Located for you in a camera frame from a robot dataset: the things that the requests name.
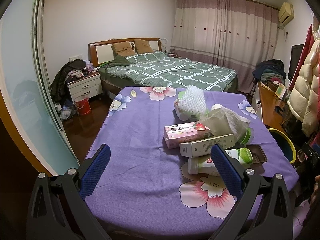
bed frame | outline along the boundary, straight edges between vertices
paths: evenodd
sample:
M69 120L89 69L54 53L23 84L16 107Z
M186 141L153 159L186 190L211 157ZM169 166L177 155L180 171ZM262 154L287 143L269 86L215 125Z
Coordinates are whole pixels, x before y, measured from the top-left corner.
M134 50L134 39L140 39L149 41L152 49L157 49L161 51L161 41L159 38L126 38L126 39L111 39L108 41L99 41L90 43L88 45L89 49L89 60L93 63L94 67L105 63L107 61L113 60L113 52L111 49L112 44L129 41L131 43L132 49Z

red bucket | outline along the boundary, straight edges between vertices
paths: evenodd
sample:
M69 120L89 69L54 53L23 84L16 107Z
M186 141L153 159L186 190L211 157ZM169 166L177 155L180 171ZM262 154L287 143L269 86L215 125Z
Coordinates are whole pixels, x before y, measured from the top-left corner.
M86 115L91 112L91 108L89 105L89 97L86 95L78 96L75 99L75 106L77 107L79 115Z

television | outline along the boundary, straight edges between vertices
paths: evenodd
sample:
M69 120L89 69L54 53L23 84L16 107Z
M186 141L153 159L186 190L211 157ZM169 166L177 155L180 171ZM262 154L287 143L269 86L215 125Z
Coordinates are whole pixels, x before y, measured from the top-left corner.
M291 59L288 72L288 80L291 81L296 71L304 44L294 45L291 47Z

floral tablecloth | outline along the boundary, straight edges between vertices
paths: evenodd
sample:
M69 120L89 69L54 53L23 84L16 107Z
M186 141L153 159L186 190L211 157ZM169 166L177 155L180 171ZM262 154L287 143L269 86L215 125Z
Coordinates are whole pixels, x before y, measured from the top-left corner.
M234 205L220 177L189 175L188 158L164 142L164 126L182 123L173 106L182 90L126 87L110 106L87 157L105 143L111 160L85 199L107 232L146 239L208 238ZM259 144L268 158L256 172L269 177L281 173L291 190L299 177L245 96L214 91L204 91L204 96L209 109L221 104L251 120L252 144ZM259 202L257 198L249 220Z

white bottle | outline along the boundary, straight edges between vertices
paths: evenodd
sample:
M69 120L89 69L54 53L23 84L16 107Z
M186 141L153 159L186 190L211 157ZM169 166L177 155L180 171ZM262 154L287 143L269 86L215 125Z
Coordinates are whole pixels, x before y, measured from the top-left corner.
M253 162L252 154L247 148L225 151L231 158L237 159L244 168L249 168ZM212 176L220 176L210 154L196 158L189 158L188 172L189 174L206 173Z

